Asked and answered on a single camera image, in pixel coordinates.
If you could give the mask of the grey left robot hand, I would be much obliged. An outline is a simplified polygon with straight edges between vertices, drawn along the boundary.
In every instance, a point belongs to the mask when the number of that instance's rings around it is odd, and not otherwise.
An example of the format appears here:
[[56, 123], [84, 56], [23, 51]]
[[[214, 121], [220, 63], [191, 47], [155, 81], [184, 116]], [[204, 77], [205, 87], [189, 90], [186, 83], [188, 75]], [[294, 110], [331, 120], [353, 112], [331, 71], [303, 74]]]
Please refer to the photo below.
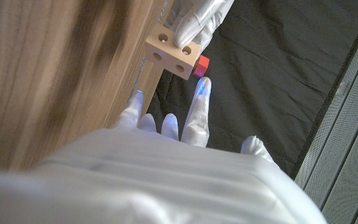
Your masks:
[[175, 0], [164, 26], [174, 31], [178, 48], [194, 42], [203, 52], [233, 3], [234, 0]]

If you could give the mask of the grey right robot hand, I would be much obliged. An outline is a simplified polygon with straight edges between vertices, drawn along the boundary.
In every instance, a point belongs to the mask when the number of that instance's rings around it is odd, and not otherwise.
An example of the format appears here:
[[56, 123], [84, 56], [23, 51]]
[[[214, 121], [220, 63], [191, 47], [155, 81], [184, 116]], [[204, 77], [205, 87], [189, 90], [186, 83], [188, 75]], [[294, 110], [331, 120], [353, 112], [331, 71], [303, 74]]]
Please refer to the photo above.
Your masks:
[[324, 223], [259, 138], [207, 147], [210, 93], [200, 79], [183, 131], [168, 114], [157, 132], [138, 91], [113, 127], [0, 172], [0, 223]]

